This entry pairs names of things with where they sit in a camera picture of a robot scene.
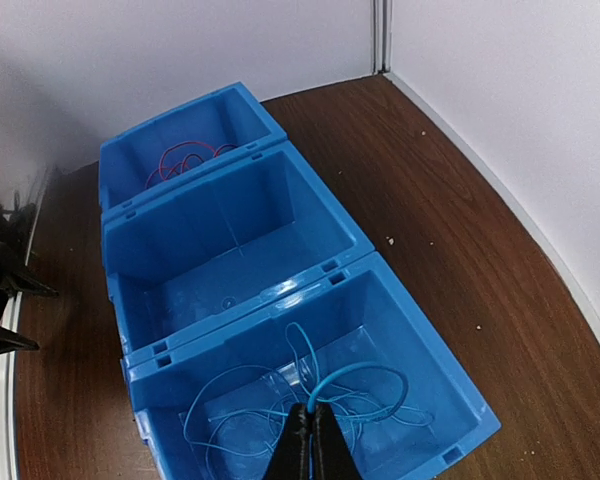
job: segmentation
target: white baseboard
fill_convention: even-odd
[[[401,78],[395,73],[389,72],[385,75],[409,100],[411,100],[424,114],[442,130],[449,140],[460,150],[465,157],[473,164],[480,174],[489,182],[491,187],[500,195],[505,204],[511,209],[513,214],[518,218],[522,226],[529,232],[531,237],[540,246],[549,261],[562,277],[565,285],[569,289],[571,296],[580,308],[582,315],[589,323],[593,334],[600,343],[600,317],[594,309],[591,301],[582,290],[582,287],[576,280],[575,276],[566,265],[562,257],[558,254],[547,237],[542,233],[538,225],[533,221],[527,211],[520,205],[518,200],[509,191],[506,185],[493,173],[482,158],[456,133],[456,131],[438,115],[431,106],[422,99],[413,89],[411,89]]]
[[[27,247],[27,262],[31,252],[33,234],[36,229],[42,198],[50,176],[50,168],[41,168],[36,174],[29,192],[22,195],[24,204],[35,203],[38,207]],[[9,330],[17,330],[21,302],[22,294],[18,294],[15,298],[9,300],[2,317],[1,325],[3,327]],[[0,355],[0,480],[17,480],[19,478],[14,411],[15,355],[13,352]]]

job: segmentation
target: wooden floor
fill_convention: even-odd
[[[600,479],[600,348],[551,264],[469,162],[381,77],[266,107],[503,424],[438,478]],[[62,296],[28,298],[22,311],[22,332],[42,347],[18,356],[22,479],[158,478],[120,372],[95,165],[53,182],[34,250],[32,268]]]

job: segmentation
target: black metal stand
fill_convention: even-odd
[[[47,297],[58,295],[56,290],[39,281],[11,248],[0,242],[0,319],[9,297],[18,292]],[[0,354],[38,348],[33,340],[0,327]]]

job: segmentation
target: cable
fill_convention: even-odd
[[[264,370],[267,373],[277,373],[278,375],[280,375],[283,379],[284,376],[278,372],[277,370],[273,370],[272,368],[267,368],[267,367],[263,367],[262,365],[240,365],[237,367],[233,367],[230,368],[229,370],[225,370],[224,372],[216,375],[215,377],[213,377],[211,380],[209,380],[198,392],[198,395],[196,395],[196,398],[193,400],[193,403],[191,404],[191,407],[189,407],[189,411],[187,412],[187,416],[185,417],[184,420],[184,425],[183,425],[183,434],[184,434],[184,439],[191,443],[193,440],[191,440],[189,438],[189,434],[188,432],[188,426],[189,426],[189,422],[191,421],[191,415],[193,413],[193,410],[195,409],[196,405],[198,404],[198,401],[200,400],[200,397],[202,397],[202,394],[205,392],[205,390],[207,388],[209,388],[214,382],[216,382],[217,380],[219,380],[220,378],[224,377],[225,375],[228,375],[230,373],[233,373],[237,370],[241,370],[241,369],[245,369],[245,368],[254,368],[254,369],[258,369],[258,370]],[[289,385],[285,379],[285,384],[289,387],[289,389],[291,390],[291,392],[294,394],[295,396],[295,392],[293,391],[293,389],[291,388],[291,385]]]
[[[402,381],[402,392],[400,393],[400,397],[398,397],[398,401],[395,403],[395,405],[393,407],[391,407],[388,410],[386,416],[384,416],[382,418],[374,419],[374,421],[379,421],[381,419],[384,420],[385,418],[389,418],[391,415],[393,415],[400,409],[400,406],[407,399],[407,393],[409,392],[409,381],[407,380],[407,377],[404,375],[404,373],[402,373],[400,370],[397,370],[393,367],[387,367],[386,365],[382,365],[381,363],[376,363],[376,362],[354,363],[352,365],[347,365],[346,367],[342,367],[342,368],[336,370],[335,372],[332,372],[329,375],[327,375],[324,378],[324,380],[322,380],[320,383],[318,383],[316,388],[314,388],[313,391],[311,392],[311,395],[309,396],[309,401],[307,402],[307,411],[309,413],[315,413],[316,403],[318,402],[318,396],[320,395],[320,392],[326,386],[333,383],[334,380],[337,380],[338,378],[340,378],[343,375],[346,375],[348,373],[356,372],[358,370],[366,370],[366,369],[384,370],[387,372],[395,373]]]
[[[166,167],[164,165],[164,162],[167,158],[167,156],[173,152],[174,150],[177,150],[179,148],[182,147],[186,147],[186,146],[199,146],[199,147],[203,147],[209,151],[211,151],[211,158],[217,158],[221,155],[222,150],[226,149],[226,148],[238,148],[237,145],[234,145],[232,143],[225,143],[224,145],[221,145],[218,148],[213,148],[211,145],[204,143],[204,142],[198,142],[198,141],[187,141],[187,142],[181,142],[178,143],[177,145],[173,145],[172,147],[167,148],[164,153],[160,156],[160,161],[158,162],[158,168],[156,168],[154,171],[152,171],[149,174],[149,177],[147,178],[147,181],[145,182],[144,185],[144,189],[147,190],[150,185],[151,185],[151,180],[153,179],[153,177],[156,174],[159,174],[160,176],[160,180],[161,181],[167,181],[171,178],[171,176],[175,173],[176,175],[181,175],[183,173],[185,173],[185,169],[186,170],[190,170],[191,167],[187,164],[187,161],[192,158],[192,157],[196,157],[198,160],[200,160],[200,164],[203,164],[205,162],[204,158],[202,158],[201,155],[197,154],[197,153],[189,153],[188,155],[186,155],[184,157],[184,160],[182,160],[182,162],[176,163],[176,165],[174,165],[173,167]]]
[[[296,366],[296,370],[298,371],[298,381],[300,382],[300,386],[302,387],[302,390],[304,390],[304,393],[306,393],[307,395],[311,395],[311,392],[302,383],[302,377],[300,375],[300,362],[298,360],[298,352],[293,347],[291,340],[289,340],[289,327],[296,327],[298,329],[298,331],[300,332],[300,335],[302,335],[302,338],[304,338],[304,341],[307,343],[307,346],[309,347],[311,359],[313,360],[313,366],[316,369],[316,384],[320,382],[320,367],[318,365],[318,357],[316,355],[315,350],[313,349],[313,345],[311,345],[311,341],[309,341],[307,332],[305,332],[304,329],[296,322],[291,322],[290,324],[288,324],[284,329],[284,338],[286,339],[287,344],[289,345],[289,347],[291,348],[291,351],[293,352],[293,360],[294,360],[294,364]]]
[[[233,143],[225,143],[224,145],[219,146],[218,148],[216,148],[215,153],[213,154],[213,158],[219,157],[220,156],[220,152],[222,150],[224,150],[225,148],[238,148],[237,145],[234,145]]]
[[[160,176],[162,177],[162,180],[166,180],[166,178],[164,178],[164,176],[162,175],[162,168],[163,168],[164,161],[167,158],[167,155],[169,155],[169,153],[173,152],[174,150],[177,150],[178,148],[186,147],[188,145],[196,145],[196,146],[204,147],[208,150],[211,150],[212,155],[215,156],[215,154],[216,154],[216,150],[211,145],[207,145],[204,142],[198,142],[198,141],[181,142],[181,143],[178,143],[177,145],[169,147],[164,151],[164,153],[162,154],[162,157],[160,157],[160,162],[158,163],[158,170],[160,171]]]
[[[303,382],[302,373],[300,371],[300,359],[298,356],[298,352],[297,352],[296,348],[294,347],[293,343],[291,342],[291,339],[289,338],[289,332],[292,327],[296,328],[298,330],[298,332],[302,336],[302,339],[305,341],[307,348],[309,350],[308,356],[311,358],[311,363],[313,364],[313,370],[315,370],[316,382],[314,384],[315,386],[313,387],[313,389],[311,389],[311,391],[309,391],[309,388]],[[334,415],[335,415],[337,421],[339,423],[345,422],[345,423],[349,424],[349,429],[351,431],[349,449],[350,449],[351,455],[353,455],[355,447],[362,437],[363,427],[366,424],[378,423],[378,422],[384,421],[389,418],[391,418],[392,420],[394,420],[395,422],[397,422],[400,425],[410,426],[410,427],[426,427],[433,422],[434,416],[430,412],[425,411],[425,410],[420,410],[417,408],[413,408],[413,407],[407,407],[407,406],[403,405],[403,403],[406,400],[407,394],[409,392],[409,382],[408,382],[407,377],[401,371],[399,371],[393,367],[383,365],[378,362],[366,361],[366,362],[358,362],[358,363],[353,363],[351,365],[344,366],[342,368],[339,368],[339,369],[331,372],[326,377],[321,379],[320,363],[318,361],[318,355],[309,339],[309,336],[307,335],[305,330],[302,328],[302,326],[300,326],[296,322],[291,322],[285,327],[284,334],[285,334],[285,339],[287,341],[287,344],[289,345],[289,348],[291,349],[291,352],[293,355],[293,365],[295,365],[296,371],[298,372],[298,385],[302,389],[302,392],[296,393],[293,388],[293,385],[291,383],[289,383],[289,380],[287,380],[287,378],[278,370],[264,367],[261,365],[241,365],[241,366],[237,366],[237,367],[231,368],[229,370],[226,370],[225,372],[222,372],[219,375],[216,375],[211,380],[209,380],[209,382],[207,382],[200,389],[200,391],[196,395],[193,403],[191,404],[191,406],[189,408],[189,411],[187,413],[187,416],[185,418],[184,425],[183,425],[183,435],[185,437],[185,440],[187,440],[191,445],[204,447],[206,449],[205,463],[206,463],[207,471],[210,473],[210,475],[213,478],[215,478],[215,476],[212,473],[210,460],[209,460],[211,450],[217,450],[217,451],[221,451],[224,453],[228,453],[231,455],[237,455],[237,456],[245,457],[245,458],[255,458],[255,457],[259,457],[259,456],[263,456],[263,455],[267,455],[267,454],[271,455],[280,439],[280,436],[282,435],[284,419],[288,416],[288,413],[287,413],[288,409],[287,409],[287,407],[285,407],[285,402],[291,401],[293,399],[296,403],[300,403],[300,397],[298,395],[306,395],[307,396],[306,403],[307,403],[307,410],[309,413],[315,412],[316,405],[318,402],[329,403],[332,407],[334,407],[338,410],[338,413],[336,413],[334,411]],[[202,394],[207,390],[207,388],[209,388],[209,386],[211,384],[213,384],[218,379],[220,379],[220,378],[224,377],[225,375],[228,375],[232,372],[240,370],[240,369],[259,369],[259,370],[263,370],[269,374],[276,374],[281,379],[284,380],[285,386],[289,389],[290,393],[280,396],[280,398],[278,398],[269,408],[242,408],[242,409],[237,409],[237,410],[234,410],[234,411],[222,414],[222,415],[216,415],[214,417],[209,417],[208,421],[210,423],[219,422],[213,429],[211,436],[209,437],[209,440],[207,442],[192,441],[188,434],[189,422],[191,421],[192,413],[193,413],[196,405],[200,401]],[[379,401],[377,401],[377,399],[375,399],[374,396],[370,392],[358,391],[358,390],[354,390],[352,388],[345,387],[345,386],[339,385],[337,383],[334,383],[340,377],[343,377],[349,373],[356,372],[359,370],[368,370],[368,369],[386,371],[386,372],[392,373],[398,377],[398,379],[400,380],[400,382],[402,384],[402,390],[401,390],[400,395],[395,403],[393,403],[391,405],[387,405],[387,406],[382,406],[382,404]],[[314,374],[314,372],[312,372],[311,368],[310,368],[309,375],[313,376],[313,374]],[[338,390],[340,390],[340,393],[337,393],[337,394],[334,394],[331,396],[325,396],[323,392],[327,388],[338,389]],[[367,403],[367,404],[375,407],[375,410],[372,410],[369,412],[358,413],[358,411],[352,405],[346,404],[346,403],[350,404],[351,402],[355,402],[355,401],[362,401],[364,403]],[[404,419],[400,418],[399,416],[397,416],[398,412],[400,412],[401,410],[417,413],[422,417],[423,420],[421,422],[410,422],[408,420],[404,420]],[[221,445],[218,445],[217,443],[213,443],[214,439],[218,435],[218,432],[226,424],[226,422],[229,421],[230,419],[236,418],[240,415],[255,416],[255,417],[265,420],[267,422],[267,425],[269,426],[269,432],[271,433],[271,436],[272,436],[272,442],[264,442],[266,448],[264,448],[263,450],[258,451],[258,452],[240,452],[240,451],[232,450],[227,447],[223,447]]]

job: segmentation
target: storage bin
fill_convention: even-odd
[[[284,130],[241,83],[148,120],[101,147],[102,222],[286,138]],[[227,147],[217,158],[209,159],[212,153],[204,147],[184,146],[166,157],[166,166],[173,167],[191,153],[200,154],[207,161],[200,164],[198,159],[190,157],[188,171],[155,184],[159,176],[154,172],[163,153],[190,141],[203,142],[216,149],[223,145],[236,148]]]
[[[323,378],[355,362],[394,367],[408,378],[404,405],[430,416],[427,426],[408,426],[394,419],[367,424],[357,441],[347,422],[341,422],[349,446],[355,444],[353,457],[365,480],[431,478],[500,428],[395,274],[378,253],[372,253],[239,321],[128,370],[138,428],[164,478],[262,478],[270,453],[244,457],[211,449],[207,460],[204,446],[191,446],[184,439],[183,425],[203,386],[232,368],[264,367],[236,370],[204,390],[191,416],[188,431],[193,441],[209,441],[214,418],[238,409],[271,408],[288,385],[297,387],[312,360],[306,344],[294,341],[300,357],[294,362],[285,341],[285,329],[292,322],[301,325],[313,343]],[[391,404],[400,392],[396,378],[382,371],[354,372],[342,377],[341,384],[364,389],[383,404]],[[215,444],[243,453],[258,452],[275,441],[266,420],[257,416],[236,416],[216,433]]]
[[[129,367],[373,250],[289,142],[128,211],[103,242]]]

